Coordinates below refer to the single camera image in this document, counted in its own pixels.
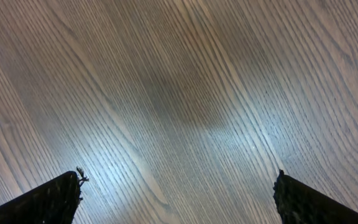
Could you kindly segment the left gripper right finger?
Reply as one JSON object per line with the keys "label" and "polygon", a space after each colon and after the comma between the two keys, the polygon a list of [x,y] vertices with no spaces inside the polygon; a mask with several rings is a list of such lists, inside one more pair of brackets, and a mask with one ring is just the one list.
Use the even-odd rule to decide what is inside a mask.
{"label": "left gripper right finger", "polygon": [[283,224],[354,224],[358,212],[286,175],[273,186],[274,201]]}

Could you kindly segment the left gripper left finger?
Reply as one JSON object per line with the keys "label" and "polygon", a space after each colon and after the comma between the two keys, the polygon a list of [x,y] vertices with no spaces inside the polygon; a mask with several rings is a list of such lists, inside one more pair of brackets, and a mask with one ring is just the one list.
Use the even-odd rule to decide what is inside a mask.
{"label": "left gripper left finger", "polygon": [[72,224],[87,181],[79,167],[65,172],[0,205],[0,224]]}

